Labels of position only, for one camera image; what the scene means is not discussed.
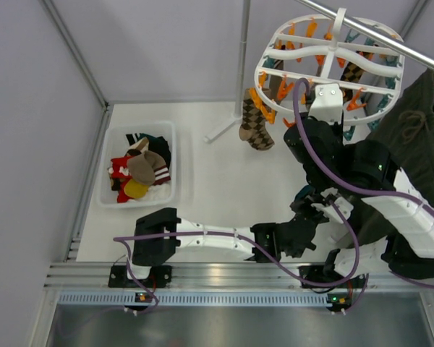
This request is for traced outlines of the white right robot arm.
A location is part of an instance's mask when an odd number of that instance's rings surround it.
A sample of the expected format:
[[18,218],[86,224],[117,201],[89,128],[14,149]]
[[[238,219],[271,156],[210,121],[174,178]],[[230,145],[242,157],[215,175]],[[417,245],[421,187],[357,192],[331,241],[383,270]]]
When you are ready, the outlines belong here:
[[294,126],[284,135],[286,145],[302,164],[316,194],[337,189],[377,210],[395,233],[366,245],[353,236],[351,249],[330,252],[325,271],[343,278],[388,270],[411,283],[434,278],[434,208],[412,186],[407,174],[379,142],[362,140],[344,145],[333,127],[299,112],[302,78],[293,89]]

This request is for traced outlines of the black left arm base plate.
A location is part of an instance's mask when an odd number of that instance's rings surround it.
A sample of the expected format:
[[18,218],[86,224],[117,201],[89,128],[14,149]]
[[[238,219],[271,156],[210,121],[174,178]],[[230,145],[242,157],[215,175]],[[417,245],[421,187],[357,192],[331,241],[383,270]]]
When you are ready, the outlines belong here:
[[[172,266],[153,267],[146,279],[140,279],[141,284],[147,288],[165,288],[172,279]],[[125,265],[113,265],[108,278],[109,288],[135,288],[137,284],[128,278]]]

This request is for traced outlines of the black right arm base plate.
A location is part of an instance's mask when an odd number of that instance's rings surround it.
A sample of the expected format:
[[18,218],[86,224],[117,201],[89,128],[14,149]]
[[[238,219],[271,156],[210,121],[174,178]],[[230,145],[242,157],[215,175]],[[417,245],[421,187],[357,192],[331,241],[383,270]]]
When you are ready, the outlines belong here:
[[356,289],[362,288],[365,284],[365,277],[363,275],[358,275],[353,278],[350,278],[347,282],[342,283],[341,285],[332,286],[332,282],[336,282],[342,280],[344,277],[339,275],[334,271],[323,271],[322,265],[305,265],[299,267],[299,275],[301,278],[316,282],[316,283],[327,283],[327,286],[312,286],[308,283],[303,283],[303,288],[311,288],[311,289],[320,289],[326,290],[330,288],[345,288],[345,289]]

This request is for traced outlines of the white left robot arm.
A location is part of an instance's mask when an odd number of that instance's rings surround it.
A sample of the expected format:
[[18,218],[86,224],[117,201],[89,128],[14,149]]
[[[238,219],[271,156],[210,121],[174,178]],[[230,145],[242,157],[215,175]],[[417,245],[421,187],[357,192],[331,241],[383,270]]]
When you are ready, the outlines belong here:
[[320,224],[341,222],[330,202],[308,192],[292,203],[294,217],[283,223],[257,223],[246,228],[224,228],[194,223],[165,207],[141,217],[135,224],[133,252],[129,260],[136,270],[166,263],[177,253],[211,253],[217,261],[234,259],[256,263],[300,258],[313,243]]

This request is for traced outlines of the plain brown ribbed sock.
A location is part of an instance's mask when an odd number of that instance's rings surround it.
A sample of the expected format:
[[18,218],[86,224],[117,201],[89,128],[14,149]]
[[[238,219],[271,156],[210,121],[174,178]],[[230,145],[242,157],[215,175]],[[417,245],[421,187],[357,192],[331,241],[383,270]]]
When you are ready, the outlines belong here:
[[138,183],[153,186],[171,180],[165,160],[157,153],[146,150],[127,162],[132,179]]

